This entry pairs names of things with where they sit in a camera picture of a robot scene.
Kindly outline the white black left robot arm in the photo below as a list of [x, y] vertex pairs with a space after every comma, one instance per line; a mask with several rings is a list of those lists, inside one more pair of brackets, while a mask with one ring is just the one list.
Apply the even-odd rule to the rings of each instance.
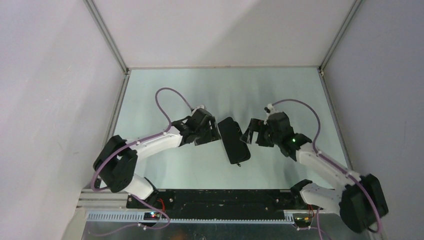
[[101, 178], [112, 193], [126, 192], [138, 198], [145, 208], [158, 202], [155, 186], [135, 173], [138, 159], [193, 143], [195, 146], [221, 140], [227, 155], [241, 154], [241, 161], [250, 158], [248, 144], [253, 131], [242, 132], [230, 118], [216, 122], [215, 117], [199, 106], [183, 119], [170, 122], [162, 132], [129, 142], [120, 135], [112, 136], [93, 163], [94, 179]]

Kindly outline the black zippered tool case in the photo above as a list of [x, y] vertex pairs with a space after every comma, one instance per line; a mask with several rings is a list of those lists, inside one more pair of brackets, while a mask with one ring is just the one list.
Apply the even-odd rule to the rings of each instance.
[[251, 158], [251, 153], [247, 144], [241, 141], [240, 125], [232, 117], [226, 117], [217, 126], [229, 163], [241, 167], [241, 163]]

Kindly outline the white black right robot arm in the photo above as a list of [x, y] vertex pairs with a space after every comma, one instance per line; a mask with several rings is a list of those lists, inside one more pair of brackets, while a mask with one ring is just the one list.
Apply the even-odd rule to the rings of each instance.
[[376, 233], [381, 229], [381, 218], [389, 213], [389, 208], [377, 177], [350, 171], [318, 150], [309, 137], [294, 131], [284, 112], [269, 114], [266, 120], [251, 119], [241, 141], [251, 144], [254, 133], [258, 134], [257, 145], [277, 146], [285, 157], [312, 169], [330, 184], [330, 188], [325, 188], [308, 179], [295, 184], [290, 189], [290, 201], [295, 208], [323, 208], [338, 215], [358, 234], [370, 230], [373, 224], [378, 226]]

